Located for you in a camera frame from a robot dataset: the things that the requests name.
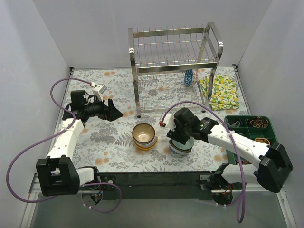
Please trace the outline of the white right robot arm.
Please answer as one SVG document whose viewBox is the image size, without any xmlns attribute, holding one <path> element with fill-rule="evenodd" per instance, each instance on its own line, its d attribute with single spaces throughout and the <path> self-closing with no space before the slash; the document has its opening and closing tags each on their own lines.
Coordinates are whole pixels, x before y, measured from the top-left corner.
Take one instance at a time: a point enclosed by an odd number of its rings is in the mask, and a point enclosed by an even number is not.
<svg viewBox="0 0 304 228">
<path fill-rule="evenodd" d="M 293 170 L 282 144 L 256 142 L 229 130 L 216 120 L 208 117 L 199 119 L 188 108 L 182 108 L 175 114 L 165 114 L 161 124 L 169 129 L 167 137 L 173 141 L 183 145 L 190 138 L 204 141 L 231 151 L 250 163 L 221 165 L 214 174 L 215 184 L 221 189 L 234 183 L 249 182 L 278 193 Z"/>
</svg>

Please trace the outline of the celadon green bowl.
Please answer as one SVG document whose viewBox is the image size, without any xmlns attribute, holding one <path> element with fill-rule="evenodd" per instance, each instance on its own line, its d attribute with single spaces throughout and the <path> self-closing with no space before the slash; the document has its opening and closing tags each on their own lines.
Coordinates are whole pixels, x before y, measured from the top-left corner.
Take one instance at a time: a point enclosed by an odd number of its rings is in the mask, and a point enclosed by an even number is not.
<svg viewBox="0 0 304 228">
<path fill-rule="evenodd" d="M 192 147 L 194 146 L 194 138 L 193 137 L 190 137 L 185 144 L 182 144 L 176 140 L 173 140 L 171 139 L 170 140 L 171 143 L 173 144 L 173 146 L 175 148 L 177 148 L 179 151 L 182 151 L 182 152 L 188 152 L 188 151 L 191 151 L 192 150 Z"/>
</svg>

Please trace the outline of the blue patterned bowl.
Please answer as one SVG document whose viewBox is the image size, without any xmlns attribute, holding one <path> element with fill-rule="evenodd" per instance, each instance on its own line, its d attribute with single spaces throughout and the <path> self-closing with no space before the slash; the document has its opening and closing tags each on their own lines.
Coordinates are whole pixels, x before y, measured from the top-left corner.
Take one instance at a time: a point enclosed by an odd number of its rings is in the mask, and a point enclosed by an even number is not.
<svg viewBox="0 0 304 228">
<path fill-rule="evenodd" d="M 194 85 L 198 80 L 197 71 L 194 69 L 188 69 L 184 74 L 184 84 L 186 87 Z"/>
</svg>

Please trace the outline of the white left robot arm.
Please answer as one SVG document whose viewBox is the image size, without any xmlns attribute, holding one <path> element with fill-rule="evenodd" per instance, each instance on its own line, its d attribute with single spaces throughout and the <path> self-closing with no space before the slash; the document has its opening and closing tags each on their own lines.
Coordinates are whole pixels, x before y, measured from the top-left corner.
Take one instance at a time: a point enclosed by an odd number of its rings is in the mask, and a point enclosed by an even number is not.
<svg viewBox="0 0 304 228">
<path fill-rule="evenodd" d="M 40 188 L 44 196 L 73 195 L 81 186 L 91 190 L 100 187 L 101 178 L 96 166 L 76 168 L 72 162 L 73 152 L 85 124 L 91 117 L 115 121 L 123 114 L 114 106 L 112 99 L 105 104 L 103 93 L 105 85 L 97 85 L 92 95 L 85 90 L 71 92 L 71 102 L 66 106 L 62 117 L 63 133 L 46 158 L 36 163 Z"/>
</svg>

